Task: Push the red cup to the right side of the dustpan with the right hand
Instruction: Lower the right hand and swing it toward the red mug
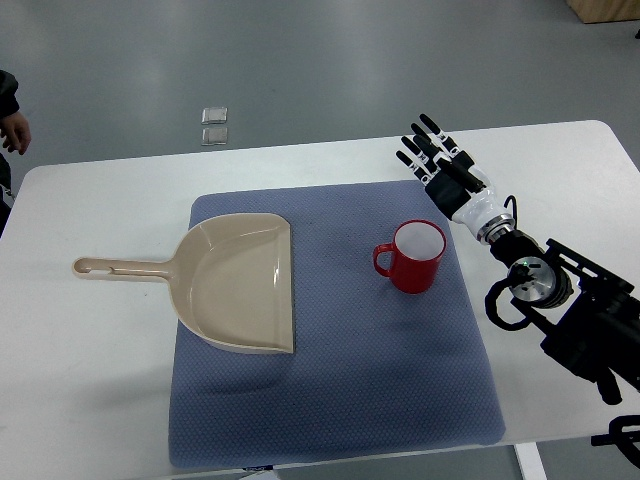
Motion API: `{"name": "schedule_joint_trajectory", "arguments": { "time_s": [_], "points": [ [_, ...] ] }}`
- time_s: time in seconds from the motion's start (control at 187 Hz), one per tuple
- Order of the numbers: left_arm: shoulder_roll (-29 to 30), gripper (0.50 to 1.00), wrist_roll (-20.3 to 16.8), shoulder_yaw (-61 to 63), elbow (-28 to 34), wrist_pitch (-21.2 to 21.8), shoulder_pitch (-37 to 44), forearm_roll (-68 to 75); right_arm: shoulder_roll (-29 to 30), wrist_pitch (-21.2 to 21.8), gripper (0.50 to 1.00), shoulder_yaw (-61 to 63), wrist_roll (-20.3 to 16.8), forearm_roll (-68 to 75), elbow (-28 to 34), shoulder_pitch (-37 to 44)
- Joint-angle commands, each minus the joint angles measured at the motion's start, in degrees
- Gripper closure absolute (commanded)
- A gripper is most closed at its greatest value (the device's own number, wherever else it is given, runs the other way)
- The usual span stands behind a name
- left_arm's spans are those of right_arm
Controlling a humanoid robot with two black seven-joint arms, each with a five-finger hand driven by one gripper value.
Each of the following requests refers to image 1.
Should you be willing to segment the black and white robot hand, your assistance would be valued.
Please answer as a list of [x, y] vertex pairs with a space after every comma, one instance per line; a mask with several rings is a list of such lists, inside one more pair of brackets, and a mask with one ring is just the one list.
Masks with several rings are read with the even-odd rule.
[[419, 115], [396, 157], [412, 172], [436, 208], [467, 227], [476, 240], [493, 244], [516, 229], [516, 215], [500, 203], [495, 188], [466, 150], [429, 116]]

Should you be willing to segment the bystander bare hand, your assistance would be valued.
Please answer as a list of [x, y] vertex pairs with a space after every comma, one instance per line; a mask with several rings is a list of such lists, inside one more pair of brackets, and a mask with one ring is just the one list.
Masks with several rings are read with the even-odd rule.
[[24, 155], [31, 143], [30, 125], [27, 118], [17, 111], [1, 119], [2, 147], [8, 152]]

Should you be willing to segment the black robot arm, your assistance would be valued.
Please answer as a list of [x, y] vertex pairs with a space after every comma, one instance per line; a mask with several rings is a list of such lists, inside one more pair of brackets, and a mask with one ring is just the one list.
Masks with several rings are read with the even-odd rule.
[[639, 301], [632, 284], [556, 240], [540, 247], [518, 229], [515, 211], [480, 238], [508, 269], [484, 300], [494, 325], [511, 332], [536, 326], [542, 350], [595, 384], [608, 405], [622, 400], [619, 379], [639, 385]]

